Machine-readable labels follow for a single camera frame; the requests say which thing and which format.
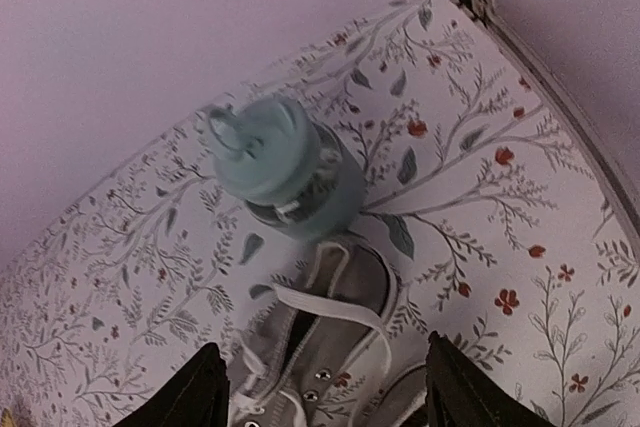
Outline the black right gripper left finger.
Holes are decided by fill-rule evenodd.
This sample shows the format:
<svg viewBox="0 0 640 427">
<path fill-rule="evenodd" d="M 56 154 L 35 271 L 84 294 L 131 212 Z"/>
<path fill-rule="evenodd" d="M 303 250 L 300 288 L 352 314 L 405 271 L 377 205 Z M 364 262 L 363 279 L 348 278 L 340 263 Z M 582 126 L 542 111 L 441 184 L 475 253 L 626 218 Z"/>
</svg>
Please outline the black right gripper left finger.
<svg viewBox="0 0 640 427">
<path fill-rule="evenodd" d="M 203 345 L 147 402 L 115 427 L 224 427 L 230 382 L 218 345 Z"/>
</svg>

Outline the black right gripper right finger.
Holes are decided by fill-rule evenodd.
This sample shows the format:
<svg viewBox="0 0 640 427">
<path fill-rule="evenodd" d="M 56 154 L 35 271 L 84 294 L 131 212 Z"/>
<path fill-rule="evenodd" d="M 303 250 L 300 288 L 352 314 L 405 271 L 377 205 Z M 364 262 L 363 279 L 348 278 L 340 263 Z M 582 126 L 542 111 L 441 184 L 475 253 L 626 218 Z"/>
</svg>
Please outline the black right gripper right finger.
<svg viewBox="0 0 640 427">
<path fill-rule="evenodd" d="M 426 355 L 430 426 L 548 426 L 549 421 L 506 394 L 447 337 L 433 331 Z"/>
</svg>

